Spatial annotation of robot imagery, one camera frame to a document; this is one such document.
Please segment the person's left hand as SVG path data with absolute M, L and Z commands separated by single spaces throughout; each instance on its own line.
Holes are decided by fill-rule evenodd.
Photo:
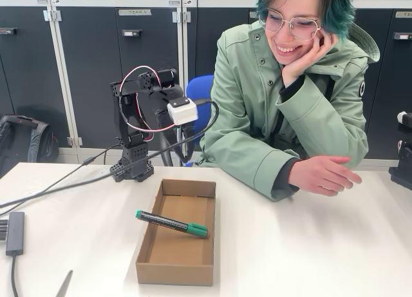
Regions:
M 308 52 L 284 66 L 282 79 L 286 88 L 302 76 L 307 68 L 321 60 L 339 42 L 339 37 L 336 34 L 327 33 L 323 29 L 320 30 L 320 34 L 314 37 L 313 45 Z

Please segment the person's right hand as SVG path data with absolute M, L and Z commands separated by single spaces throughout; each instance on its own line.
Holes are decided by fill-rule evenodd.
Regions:
M 349 157 L 326 155 L 300 160 L 292 165 L 288 183 L 309 193 L 335 196 L 362 182 L 358 174 L 344 165 L 349 162 Z

